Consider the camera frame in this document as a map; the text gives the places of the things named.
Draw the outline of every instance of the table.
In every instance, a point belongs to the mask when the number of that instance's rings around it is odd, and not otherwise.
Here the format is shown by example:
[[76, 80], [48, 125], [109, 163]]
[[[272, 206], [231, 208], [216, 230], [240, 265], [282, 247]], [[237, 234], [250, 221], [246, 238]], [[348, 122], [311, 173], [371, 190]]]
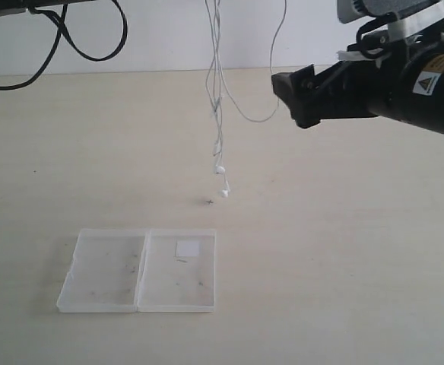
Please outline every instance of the table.
[[[227, 77], [248, 113], [271, 110], [266, 70]], [[224, 200], [204, 79], [0, 93], [0, 364], [444, 363], [444, 136], [386, 119], [303, 131], [285, 108], [257, 125], [225, 100]], [[58, 313], [85, 227], [218, 229], [216, 312]]]

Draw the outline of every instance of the white wall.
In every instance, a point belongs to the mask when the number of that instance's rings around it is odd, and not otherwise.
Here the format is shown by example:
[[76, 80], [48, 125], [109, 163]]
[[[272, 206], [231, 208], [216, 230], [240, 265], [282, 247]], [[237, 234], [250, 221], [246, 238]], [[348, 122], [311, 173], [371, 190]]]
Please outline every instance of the white wall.
[[[119, 0], [129, 19], [128, 43], [116, 59], [92, 63], [65, 42], [50, 73], [159, 71], [207, 68], [211, 60], [204, 0]], [[268, 49], [284, 0], [222, 0], [223, 61], [228, 68], [268, 64]], [[119, 40], [121, 23], [109, 0], [71, 5], [71, 34], [89, 53], [102, 56]], [[337, 21], [335, 0], [289, 0], [287, 23], [275, 50], [275, 65], [331, 64], [354, 39], [356, 24]], [[0, 18], [0, 75], [35, 72], [55, 36], [39, 15]]]

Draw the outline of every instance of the black cable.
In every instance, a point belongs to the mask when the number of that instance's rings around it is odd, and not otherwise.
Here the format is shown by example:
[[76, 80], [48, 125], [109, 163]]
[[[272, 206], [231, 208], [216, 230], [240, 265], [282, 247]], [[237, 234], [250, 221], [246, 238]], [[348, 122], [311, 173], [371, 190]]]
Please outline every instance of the black cable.
[[53, 42], [53, 47], [52, 47], [51, 51], [49, 51], [49, 54], [46, 57], [45, 62], [41, 65], [40, 69], [29, 80], [27, 80], [27, 81], [25, 81], [23, 83], [20, 83], [20, 84], [16, 84], [16, 85], [0, 86], [0, 91], [21, 89], [23, 87], [31, 85], [34, 81], [36, 81], [38, 79], [38, 77], [43, 74], [43, 72], [48, 67], [49, 63], [52, 61], [53, 56], [55, 55], [56, 50], [58, 49], [58, 46], [59, 46], [59, 43], [60, 43], [60, 39], [62, 38], [62, 36], [66, 39], [68, 44], [70, 44], [70, 46], [75, 50], [75, 52], [77, 52], [83, 58], [88, 59], [89, 61], [102, 62], [102, 61], [107, 61], [109, 59], [112, 59], [112, 58], [116, 57], [121, 52], [121, 50], [124, 48], [124, 45], [125, 45], [125, 43], [127, 41], [127, 38], [128, 38], [128, 21], [127, 21], [127, 18], [125, 16], [125, 14], [124, 14], [124, 11], [122, 10], [121, 6], [118, 3], [118, 1], [117, 0], [111, 0], [111, 1], [114, 3], [114, 5], [116, 6], [117, 10], [119, 10], [119, 13], [121, 14], [121, 18], [122, 18], [122, 36], [121, 36], [121, 40], [120, 40], [118, 46], [116, 47], [116, 49], [114, 49], [114, 51], [112, 53], [110, 53], [109, 55], [107, 55], [105, 57], [101, 57], [101, 58], [92, 57], [92, 56], [89, 56], [88, 54], [86, 54], [85, 52], [82, 52], [77, 47], [77, 45], [75, 44], [73, 39], [71, 38], [70, 32], [68, 31], [68, 28], [65, 25], [65, 19], [66, 19], [66, 14], [67, 14], [67, 10], [68, 10], [68, 5], [63, 5], [63, 9], [62, 9], [62, 14], [61, 15], [58, 15], [58, 13], [56, 13], [56, 12], [54, 12], [52, 10], [38, 10], [36, 8], [30, 8], [29, 10], [30, 10], [30, 12], [32, 14], [42, 14], [42, 15], [45, 15], [48, 19], [51, 20], [51, 22], [54, 23], [54, 25], [57, 26], [58, 30], [56, 32], [55, 41]]
[[[59, 16], [59, 22], [65, 23], [65, 18], [67, 16], [67, 10], [68, 5], [63, 5], [62, 9], [62, 15]], [[11, 85], [11, 86], [0, 86], [0, 91], [10, 91], [10, 90], [17, 90], [22, 89], [23, 87], [30, 86], [34, 81], [38, 79], [39, 76], [46, 70], [49, 63], [52, 61], [53, 56], [56, 53], [56, 50], [58, 49], [58, 45], [60, 44], [60, 39], [62, 38], [62, 32], [60, 29], [56, 32], [55, 40], [53, 41], [53, 47], [51, 51], [49, 51], [48, 56], [46, 57], [45, 62], [41, 65], [40, 69], [34, 74], [29, 80], [22, 82], [20, 84]]]

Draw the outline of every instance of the clear plastic box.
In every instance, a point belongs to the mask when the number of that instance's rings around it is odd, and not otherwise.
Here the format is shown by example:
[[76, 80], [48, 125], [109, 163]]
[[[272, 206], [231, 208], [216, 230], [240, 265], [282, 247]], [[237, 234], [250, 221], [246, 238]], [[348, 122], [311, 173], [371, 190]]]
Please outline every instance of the clear plastic box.
[[63, 313], [213, 312], [214, 230], [82, 230]]

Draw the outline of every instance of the small white square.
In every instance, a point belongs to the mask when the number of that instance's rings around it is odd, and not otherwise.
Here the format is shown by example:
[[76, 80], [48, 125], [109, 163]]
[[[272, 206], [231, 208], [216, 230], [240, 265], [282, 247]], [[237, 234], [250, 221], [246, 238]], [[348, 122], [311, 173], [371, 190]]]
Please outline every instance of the small white square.
[[176, 257], [199, 257], [199, 241], [178, 241], [176, 243]]

